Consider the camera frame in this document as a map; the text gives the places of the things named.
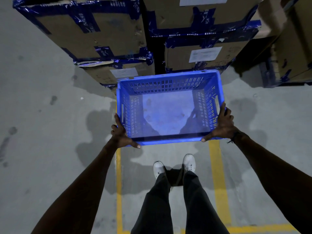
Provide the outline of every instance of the white sneaker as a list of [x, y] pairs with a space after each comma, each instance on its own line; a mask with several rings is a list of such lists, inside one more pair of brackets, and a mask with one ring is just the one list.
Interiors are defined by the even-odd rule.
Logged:
[[192, 154], [187, 154], [184, 156], [183, 165], [185, 173], [188, 171], [195, 173], [196, 163]]
[[154, 176], [157, 179], [157, 177], [165, 172], [165, 166], [163, 165], [162, 162], [157, 161], [154, 163]]

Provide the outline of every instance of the person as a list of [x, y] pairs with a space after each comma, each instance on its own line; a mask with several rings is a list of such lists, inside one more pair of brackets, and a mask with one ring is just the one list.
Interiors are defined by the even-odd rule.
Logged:
[[[286, 219], [302, 234], [310, 233], [312, 220], [312, 177], [272, 154], [234, 126], [234, 117], [225, 103], [220, 108], [215, 130], [202, 138], [229, 138], [248, 159], [263, 188]], [[99, 155], [76, 180], [53, 202], [35, 226], [32, 234], [91, 233], [103, 192], [106, 174], [118, 148], [140, 145], [126, 136], [115, 114], [112, 137]], [[195, 173], [195, 159], [187, 154], [183, 160], [183, 192], [187, 210], [186, 234], [228, 233], [213, 209]], [[131, 233], [173, 233], [170, 216], [170, 184], [161, 162], [154, 164], [156, 183], [146, 194], [138, 220]]]

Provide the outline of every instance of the gray floor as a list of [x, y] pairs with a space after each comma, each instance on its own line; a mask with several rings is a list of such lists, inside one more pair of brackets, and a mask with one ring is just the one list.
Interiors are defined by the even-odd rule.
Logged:
[[[115, 96], [97, 84], [41, 31], [1, 0], [0, 227], [30, 233], [51, 203], [84, 170], [110, 137]], [[228, 68], [223, 90], [235, 124], [279, 157], [312, 175], [312, 88], [264, 89], [257, 68], [242, 79]], [[241, 152], [220, 142], [232, 226], [287, 223]], [[215, 206], [208, 143], [121, 150], [123, 230], [130, 231], [155, 179], [152, 165], [181, 166], [193, 153], [196, 173]], [[182, 188], [173, 188], [174, 230], [185, 228]], [[92, 233], [116, 233], [115, 161], [108, 172]]]

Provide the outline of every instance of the hand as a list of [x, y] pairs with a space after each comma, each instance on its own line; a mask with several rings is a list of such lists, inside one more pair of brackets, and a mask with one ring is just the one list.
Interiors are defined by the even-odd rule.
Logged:
[[232, 139], [235, 132], [239, 132], [234, 126], [234, 116], [231, 115], [230, 109], [225, 109], [225, 102], [221, 105], [220, 113], [218, 116], [218, 123], [216, 128], [208, 135], [202, 138], [202, 142], [205, 142], [213, 137], [229, 138]]
[[126, 134], [126, 129], [120, 122], [119, 116], [115, 113], [115, 121], [116, 125], [112, 125], [111, 134], [113, 135], [111, 140], [117, 143], [118, 148], [125, 147], [127, 145], [131, 145], [134, 148], [141, 148], [141, 145], [134, 142], [131, 138], [129, 138]]

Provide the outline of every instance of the leg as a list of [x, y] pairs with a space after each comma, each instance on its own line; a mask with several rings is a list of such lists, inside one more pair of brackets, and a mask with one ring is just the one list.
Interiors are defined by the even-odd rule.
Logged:
[[170, 184], [161, 162], [154, 164], [156, 183], [145, 196], [138, 220], [131, 234], [173, 234], [171, 209], [169, 206]]
[[195, 172], [195, 159], [186, 155], [183, 161], [184, 201], [187, 211], [186, 234], [218, 233], [229, 234], [211, 205], [207, 193], [202, 188]]

